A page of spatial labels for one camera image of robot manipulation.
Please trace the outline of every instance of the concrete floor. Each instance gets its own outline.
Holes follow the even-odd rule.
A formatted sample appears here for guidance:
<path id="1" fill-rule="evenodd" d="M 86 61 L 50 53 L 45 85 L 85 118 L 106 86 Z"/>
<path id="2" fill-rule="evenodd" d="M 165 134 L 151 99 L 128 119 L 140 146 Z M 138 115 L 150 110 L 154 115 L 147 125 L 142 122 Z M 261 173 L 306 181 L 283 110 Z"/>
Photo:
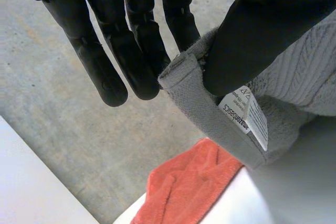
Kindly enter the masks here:
<path id="1" fill-rule="evenodd" d="M 193 1 L 201 34 L 221 23 L 233 1 Z M 173 58 L 161 0 L 154 11 Z M 1 115 L 101 224 L 112 223 L 145 192 L 149 172 L 202 133 L 165 92 L 149 102 L 129 92 L 125 105 L 106 106 L 42 3 L 1 0 L 1 13 Z"/>

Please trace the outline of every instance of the microfiber cloth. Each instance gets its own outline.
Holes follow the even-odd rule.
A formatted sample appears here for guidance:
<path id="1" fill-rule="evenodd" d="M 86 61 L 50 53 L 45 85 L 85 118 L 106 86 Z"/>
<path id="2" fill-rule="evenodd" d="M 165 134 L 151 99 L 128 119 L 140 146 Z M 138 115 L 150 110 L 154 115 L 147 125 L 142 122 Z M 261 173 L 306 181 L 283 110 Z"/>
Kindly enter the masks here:
<path id="1" fill-rule="evenodd" d="M 267 118 L 266 151 L 251 132 L 244 134 L 218 108 L 220 98 L 203 86 L 203 65 L 215 35 L 216 29 L 176 57 L 159 83 L 200 130 L 244 165 L 257 168 L 275 161 L 315 115 L 336 116 L 336 11 L 246 84 Z"/>
<path id="2" fill-rule="evenodd" d="M 196 224 L 242 163 L 208 138 L 153 170 L 131 224 Z"/>

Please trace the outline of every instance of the robotic hand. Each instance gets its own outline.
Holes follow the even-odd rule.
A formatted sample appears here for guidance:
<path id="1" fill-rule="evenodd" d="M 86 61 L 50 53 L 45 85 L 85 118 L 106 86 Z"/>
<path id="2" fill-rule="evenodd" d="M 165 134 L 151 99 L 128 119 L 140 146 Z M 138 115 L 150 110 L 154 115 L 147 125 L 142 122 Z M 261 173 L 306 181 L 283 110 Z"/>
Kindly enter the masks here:
<path id="1" fill-rule="evenodd" d="M 120 106 L 127 89 L 93 29 L 85 0 L 42 0 L 63 28 L 102 100 Z M 104 38 L 134 93 L 142 100 L 159 92 L 157 77 L 170 63 L 154 20 L 154 0 L 87 0 Z M 125 19 L 124 1 L 131 30 Z M 192 0 L 163 0 L 167 24 L 180 51 L 200 34 L 189 5 Z"/>

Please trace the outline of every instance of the orange cloth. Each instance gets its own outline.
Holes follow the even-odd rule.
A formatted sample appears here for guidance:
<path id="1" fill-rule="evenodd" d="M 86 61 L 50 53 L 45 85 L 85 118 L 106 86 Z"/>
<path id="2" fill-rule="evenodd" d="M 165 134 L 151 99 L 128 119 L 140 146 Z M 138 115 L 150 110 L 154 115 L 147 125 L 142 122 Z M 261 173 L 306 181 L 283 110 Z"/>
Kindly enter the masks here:
<path id="1" fill-rule="evenodd" d="M 242 167 L 208 138 L 153 170 L 131 224 L 196 224 Z"/>

